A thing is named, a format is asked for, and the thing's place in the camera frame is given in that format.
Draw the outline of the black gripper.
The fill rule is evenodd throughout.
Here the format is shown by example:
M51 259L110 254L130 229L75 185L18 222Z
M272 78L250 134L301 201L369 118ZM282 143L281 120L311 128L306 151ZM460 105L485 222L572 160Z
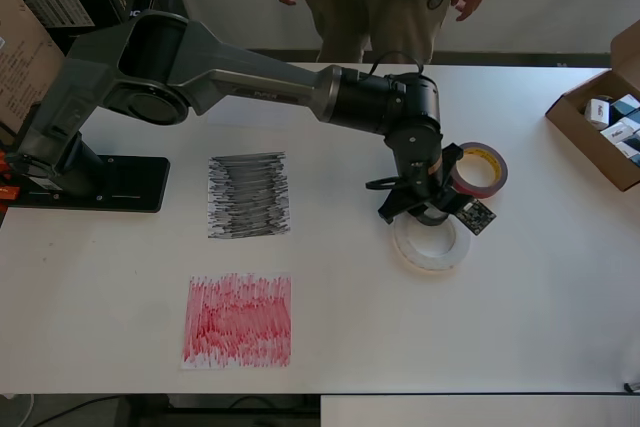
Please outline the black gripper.
M461 147L451 143L439 151L433 165L424 159L412 160L413 147L386 146L393 152L395 177L378 180L379 190L389 190L378 215L387 223L408 213L421 224L442 224L468 204L468 195L453 188L452 170L461 159Z

